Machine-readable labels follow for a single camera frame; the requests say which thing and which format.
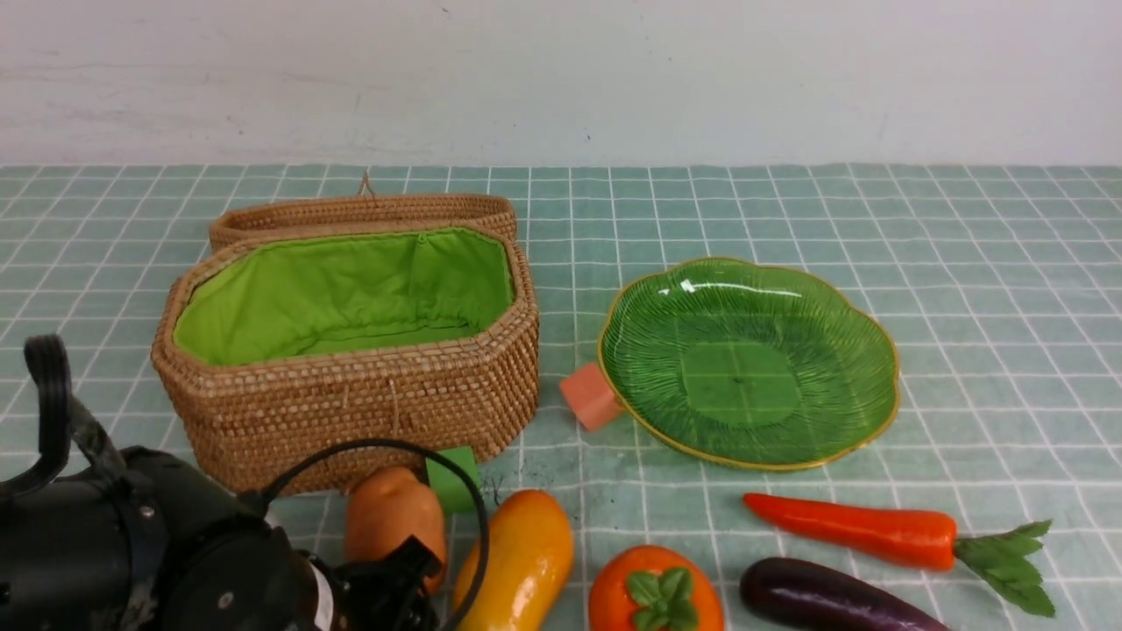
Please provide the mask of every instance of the green glass plate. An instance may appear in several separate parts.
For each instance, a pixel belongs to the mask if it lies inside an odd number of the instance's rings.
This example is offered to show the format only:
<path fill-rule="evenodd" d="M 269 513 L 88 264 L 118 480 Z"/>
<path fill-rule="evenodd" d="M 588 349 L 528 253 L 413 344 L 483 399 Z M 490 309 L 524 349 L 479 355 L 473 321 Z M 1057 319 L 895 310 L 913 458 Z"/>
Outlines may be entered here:
<path fill-rule="evenodd" d="M 900 406 L 888 333 L 807 273 L 702 258 L 641 278 L 597 348 L 616 397 L 670 446 L 801 469 L 881 435 Z"/>

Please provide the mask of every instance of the white wall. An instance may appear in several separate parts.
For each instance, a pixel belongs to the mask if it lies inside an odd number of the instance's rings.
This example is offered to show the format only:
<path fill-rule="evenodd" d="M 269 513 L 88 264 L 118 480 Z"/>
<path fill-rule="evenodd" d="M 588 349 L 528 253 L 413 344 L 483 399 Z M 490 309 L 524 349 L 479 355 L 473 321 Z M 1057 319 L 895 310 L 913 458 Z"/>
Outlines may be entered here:
<path fill-rule="evenodd" d="M 1120 0 L 0 0 L 0 162 L 1122 164 Z"/>

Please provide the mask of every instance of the gold rim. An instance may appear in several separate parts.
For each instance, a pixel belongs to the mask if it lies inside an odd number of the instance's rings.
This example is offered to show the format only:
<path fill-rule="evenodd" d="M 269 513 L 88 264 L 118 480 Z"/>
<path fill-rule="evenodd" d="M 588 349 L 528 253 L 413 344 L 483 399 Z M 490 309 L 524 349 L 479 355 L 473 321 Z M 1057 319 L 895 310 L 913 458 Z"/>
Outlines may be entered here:
<path fill-rule="evenodd" d="M 876 430 L 873 431 L 873 433 L 871 433 L 868 437 L 866 437 L 861 442 L 857 442 L 857 443 L 853 445 L 852 447 L 848 447 L 846 449 L 843 449 L 843 450 L 840 450 L 840 451 L 838 451 L 836 454 L 833 454 L 833 455 L 827 456 L 825 458 L 820 458 L 818 460 L 813 460 L 813 461 L 810 461 L 810 463 L 798 463 L 798 464 L 793 464 L 793 465 L 769 465 L 769 464 L 764 464 L 764 463 L 745 463 L 743 460 L 734 460 L 732 458 L 725 458 L 725 457 L 721 457 L 721 456 L 714 456 L 712 454 L 706 454 L 705 451 L 699 451 L 699 450 L 697 450 L 697 449 L 695 449 L 695 448 L 692 448 L 692 447 L 690 447 L 688 445 L 683 445 L 683 443 L 681 443 L 681 442 L 679 442 L 679 441 L 670 438 L 669 436 L 662 433 L 661 431 L 659 431 L 657 429 L 655 429 L 654 426 L 652 426 L 650 423 L 650 421 L 647 421 L 646 419 L 644 419 L 632 406 L 632 404 L 628 403 L 627 400 L 620 394 L 619 390 L 616 387 L 616 384 L 611 382 L 611 377 L 609 377 L 605 373 L 605 371 L 604 371 L 604 335 L 607 332 L 607 330 L 608 330 L 608 323 L 611 322 L 611 317 L 616 312 L 616 308 L 619 305 L 619 299 L 623 298 L 623 295 L 625 293 L 627 293 L 628 290 L 631 290 L 633 286 L 635 286 L 635 285 L 637 285 L 637 284 L 640 284 L 640 283 L 642 283 L 644 281 L 649 281 L 649 280 L 655 278 L 657 276 L 665 276 L 665 275 L 670 274 L 671 272 L 673 272 L 674 269 L 678 269 L 680 267 L 684 267 L 684 266 L 693 264 L 693 263 L 699 263 L 699 262 L 702 262 L 702 260 L 728 260 L 728 262 L 732 262 L 732 263 L 738 263 L 738 264 L 742 264 L 742 265 L 747 265 L 749 267 L 755 267 L 756 269 L 779 269 L 779 271 L 783 271 L 783 272 L 793 272 L 795 274 L 801 274 L 803 276 L 807 276 L 807 277 L 809 277 L 809 278 L 811 278 L 813 281 L 817 281 L 817 282 L 826 285 L 827 287 L 834 290 L 834 293 L 838 294 L 842 298 L 842 300 L 845 301 L 846 307 L 848 307 L 850 310 L 853 310 L 854 312 L 858 313 L 862 318 L 868 320 L 874 327 L 876 327 L 876 329 L 879 331 L 881 331 L 881 335 L 883 335 L 884 338 L 886 340 L 889 340 L 889 347 L 892 349 L 892 364 L 893 364 L 892 394 L 894 395 L 894 399 L 895 399 L 895 401 L 892 404 L 892 411 L 889 412 L 889 415 L 876 428 Z M 876 440 L 877 438 L 880 438 L 881 435 L 883 435 L 885 431 L 888 431 L 888 429 L 890 427 L 892 427 L 892 423 L 896 420 L 896 415 L 900 413 L 900 353 L 896 350 L 896 342 L 895 342 L 895 340 L 892 339 L 892 336 L 889 335 L 889 331 L 884 330 L 884 327 L 882 327 L 880 322 L 877 322 L 875 319 L 873 319 L 873 317 L 870 316 L 868 313 L 865 313 L 861 309 L 857 309 L 856 307 L 854 307 L 853 302 L 849 301 L 849 298 L 846 296 L 844 293 L 842 293 L 842 291 L 839 291 L 837 287 L 835 287 L 830 283 L 827 283 L 822 278 L 820 278 L 820 277 L 818 277 L 818 276 L 816 276 L 816 275 L 813 275 L 813 274 L 811 274 L 809 272 L 804 272 L 802 269 L 795 269 L 793 267 L 784 267 L 782 265 L 758 265 L 756 263 L 752 263 L 751 260 L 745 260 L 743 258 L 736 258 L 736 257 L 733 257 L 733 256 L 703 256 L 703 257 L 700 257 L 700 258 L 691 258 L 689 260 L 684 260 L 682 263 L 679 263 L 678 265 L 674 265 L 674 266 L 670 267 L 669 269 L 664 269 L 662 272 L 656 272 L 654 274 L 647 274 L 645 276 L 641 276 L 638 278 L 635 278 L 631 283 L 627 283 L 626 286 L 624 286 L 622 290 L 619 290 L 619 292 L 616 294 L 616 298 L 614 298 L 611 300 L 611 307 L 608 308 L 607 320 L 605 321 L 604 328 L 600 330 L 600 336 L 597 338 L 597 341 L 596 341 L 596 363 L 597 363 L 597 367 L 600 369 L 600 374 L 604 375 L 604 381 L 607 382 L 608 387 L 611 388 L 611 393 L 615 395 L 616 401 L 618 401 L 619 404 L 623 405 L 624 410 L 626 410 L 628 413 L 631 413 L 631 415 L 634 417 L 635 420 L 641 426 L 643 426 L 644 428 L 646 428 L 646 430 L 649 432 L 653 433 L 655 436 L 655 438 L 657 438 L 659 440 L 665 442 L 668 446 L 670 446 L 670 447 L 672 447 L 672 448 L 674 448 L 674 449 L 677 449 L 677 450 L 679 450 L 679 451 L 681 451 L 683 454 L 688 454 L 690 456 L 693 456 L 695 458 L 699 458 L 701 460 L 706 460 L 706 461 L 709 461 L 709 463 L 716 463 L 716 464 L 719 464 L 719 465 L 725 465 L 725 466 L 734 467 L 734 468 L 738 468 L 738 469 L 754 469 L 754 470 L 764 470 L 764 472 L 797 472 L 797 470 L 806 470 L 806 469 L 812 469 L 815 467 L 820 467 L 820 466 L 822 466 L 825 464 L 833 463 L 834 460 L 837 460 L 837 459 L 839 459 L 839 458 L 842 458 L 844 456 L 848 456 L 849 454 L 853 454 L 854 451 L 861 449 L 862 447 L 865 447 L 866 445 L 868 445 L 868 443 L 873 442 L 874 440 Z"/>

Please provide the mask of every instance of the yellow fruit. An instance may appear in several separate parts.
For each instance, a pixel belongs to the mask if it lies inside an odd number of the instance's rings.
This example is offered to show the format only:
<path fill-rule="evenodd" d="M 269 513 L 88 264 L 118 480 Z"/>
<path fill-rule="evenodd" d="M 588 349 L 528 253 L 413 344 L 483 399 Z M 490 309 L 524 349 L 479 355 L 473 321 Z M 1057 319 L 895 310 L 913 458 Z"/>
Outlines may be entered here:
<path fill-rule="evenodd" d="M 459 631 L 537 631 L 569 580 L 573 536 L 569 515 L 543 491 L 519 491 L 490 519 L 482 588 Z M 463 602 L 479 563 L 479 541 L 460 568 L 453 606 Z"/>

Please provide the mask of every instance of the green fabric lining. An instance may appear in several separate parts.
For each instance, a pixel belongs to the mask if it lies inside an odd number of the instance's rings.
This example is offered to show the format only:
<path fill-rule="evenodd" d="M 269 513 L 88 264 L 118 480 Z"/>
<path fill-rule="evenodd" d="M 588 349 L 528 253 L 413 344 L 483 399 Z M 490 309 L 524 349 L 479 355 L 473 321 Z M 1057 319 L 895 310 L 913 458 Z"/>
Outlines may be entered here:
<path fill-rule="evenodd" d="M 505 246 L 463 228 L 264 246 L 197 287 L 173 333 L 213 366 L 467 338 L 514 302 Z"/>

